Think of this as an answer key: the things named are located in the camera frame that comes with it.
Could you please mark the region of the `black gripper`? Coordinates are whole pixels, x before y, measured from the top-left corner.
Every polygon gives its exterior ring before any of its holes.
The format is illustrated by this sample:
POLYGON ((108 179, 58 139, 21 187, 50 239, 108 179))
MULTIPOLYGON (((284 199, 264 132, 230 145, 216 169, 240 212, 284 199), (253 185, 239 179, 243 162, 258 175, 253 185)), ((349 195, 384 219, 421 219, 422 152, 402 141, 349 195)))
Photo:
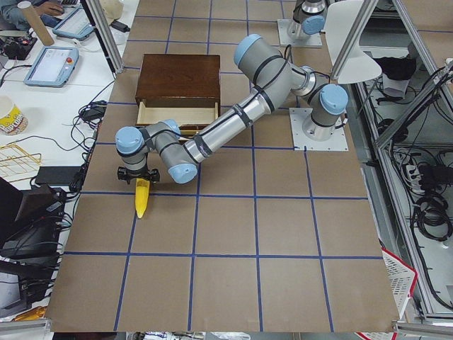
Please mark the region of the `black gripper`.
POLYGON ((152 183, 158 183, 160 181, 160 173, 158 169, 149 170, 147 167, 133 171, 127 168, 117 169, 117 179, 120 181, 126 181, 130 184, 132 179, 146 179, 152 183))

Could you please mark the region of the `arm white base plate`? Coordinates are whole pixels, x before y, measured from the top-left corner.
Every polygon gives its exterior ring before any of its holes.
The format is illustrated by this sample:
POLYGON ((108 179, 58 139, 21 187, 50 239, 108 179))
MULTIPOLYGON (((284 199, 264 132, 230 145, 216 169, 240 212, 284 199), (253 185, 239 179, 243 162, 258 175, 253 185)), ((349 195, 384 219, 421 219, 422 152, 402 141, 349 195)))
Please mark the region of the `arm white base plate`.
POLYGON ((331 127, 318 126, 311 108, 290 108, 292 139, 296 151, 346 152, 348 143, 340 116, 331 127))
POLYGON ((296 23, 292 19, 278 19, 277 29, 280 47, 284 47, 287 45, 292 45, 293 47, 310 47, 310 48, 322 47, 320 33, 307 35, 302 30, 302 25, 296 23))

